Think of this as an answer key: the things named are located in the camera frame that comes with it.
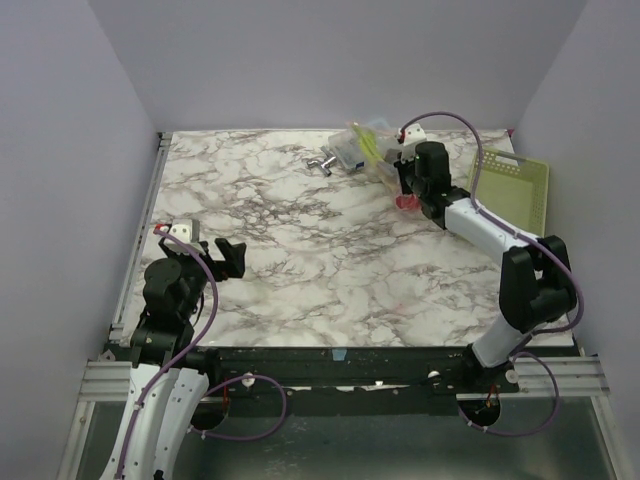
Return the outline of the clear zip top bag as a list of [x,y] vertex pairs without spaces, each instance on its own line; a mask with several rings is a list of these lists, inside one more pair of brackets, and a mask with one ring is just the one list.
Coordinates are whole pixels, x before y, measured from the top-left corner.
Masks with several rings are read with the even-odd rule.
[[417,212],[420,204],[414,194],[404,194],[397,169],[393,166],[399,152],[396,131],[384,118],[369,122],[349,122],[355,144],[365,158],[365,172],[386,188],[395,207],[403,212]]

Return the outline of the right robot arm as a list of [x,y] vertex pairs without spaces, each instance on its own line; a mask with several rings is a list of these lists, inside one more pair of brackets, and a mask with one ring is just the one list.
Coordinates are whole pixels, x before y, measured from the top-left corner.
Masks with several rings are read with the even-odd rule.
[[399,153],[393,166],[402,193],[416,197],[426,218],[469,241],[500,267],[500,315],[465,348],[459,370],[467,389],[483,391],[517,349],[578,305],[566,245],[557,236],[536,237],[491,215],[467,190],[454,186],[449,154],[439,142],[418,143],[408,156]]

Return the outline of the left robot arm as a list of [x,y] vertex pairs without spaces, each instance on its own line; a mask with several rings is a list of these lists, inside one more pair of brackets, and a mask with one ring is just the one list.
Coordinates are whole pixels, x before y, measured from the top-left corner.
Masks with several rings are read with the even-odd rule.
[[245,273],[246,245],[218,238],[222,257],[208,244],[161,239],[163,258],[144,272],[144,308],[131,336],[127,400],[105,479],[169,479],[200,399],[222,380],[212,353],[196,349],[190,322],[204,289]]

